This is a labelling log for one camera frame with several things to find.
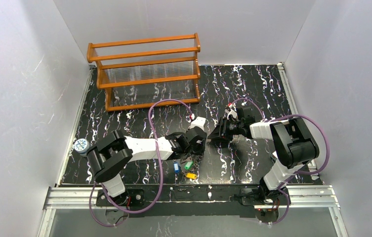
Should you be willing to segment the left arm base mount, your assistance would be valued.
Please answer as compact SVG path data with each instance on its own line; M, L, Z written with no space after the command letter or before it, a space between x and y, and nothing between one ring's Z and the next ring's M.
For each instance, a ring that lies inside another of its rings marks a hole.
M119 206L126 207L144 207L145 194L143 189L128 189L119 196L111 197L112 201ZM106 198L104 191L99 190L96 198L96 206L114 207Z

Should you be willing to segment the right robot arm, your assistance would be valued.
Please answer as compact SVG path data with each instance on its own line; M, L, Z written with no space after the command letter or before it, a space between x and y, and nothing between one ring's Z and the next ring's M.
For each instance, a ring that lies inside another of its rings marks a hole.
M284 193L288 179L305 164L319 155L317 142L313 138L304 118L291 116L277 121L257 121L250 107L227 109L227 115L218 120L210 140L230 142L234 136L248 139L271 140L276 157L271 170L251 191L257 198L273 198Z

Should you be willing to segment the yellow key tag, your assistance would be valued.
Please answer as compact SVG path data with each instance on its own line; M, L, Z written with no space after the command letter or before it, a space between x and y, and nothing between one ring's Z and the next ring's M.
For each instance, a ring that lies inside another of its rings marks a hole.
M193 180L197 179L197 175L194 173L186 173L186 177Z

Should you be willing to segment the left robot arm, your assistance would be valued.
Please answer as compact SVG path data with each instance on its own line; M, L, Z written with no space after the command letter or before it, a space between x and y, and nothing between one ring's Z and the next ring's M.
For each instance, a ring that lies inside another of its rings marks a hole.
M89 148L85 155L94 181L104 185L108 195L115 198L125 192L120 172L129 162L158 159L156 145L159 146L161 160L203 156L206 138L207 133L199 127L156 140L132 138L115 130Z

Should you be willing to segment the silver keyring holder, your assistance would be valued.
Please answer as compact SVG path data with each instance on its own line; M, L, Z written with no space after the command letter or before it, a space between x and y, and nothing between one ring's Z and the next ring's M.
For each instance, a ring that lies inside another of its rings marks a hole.
M182 171L193 171L199 167L200 162L203 160L204 156L202 155L188 155L184 156L179 160L179 164ZM189 170L184 169L184 163L187 161L193 161L193 166Z

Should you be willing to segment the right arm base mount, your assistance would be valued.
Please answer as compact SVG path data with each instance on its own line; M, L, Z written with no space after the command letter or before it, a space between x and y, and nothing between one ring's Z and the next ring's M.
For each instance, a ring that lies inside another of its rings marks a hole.
M233 196L233 200L243 206L261 205L263 207L256 208L256 216L273 220L279 218L280 207L287 207L291 204L287 188L269 190L261 186L242 188L238 194Z

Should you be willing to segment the green key tag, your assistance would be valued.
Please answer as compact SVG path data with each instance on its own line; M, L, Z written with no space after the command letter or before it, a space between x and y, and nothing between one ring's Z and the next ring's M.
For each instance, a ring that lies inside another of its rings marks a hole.
M184 169L189 170L193 166L193 161L187 161L184 163Z

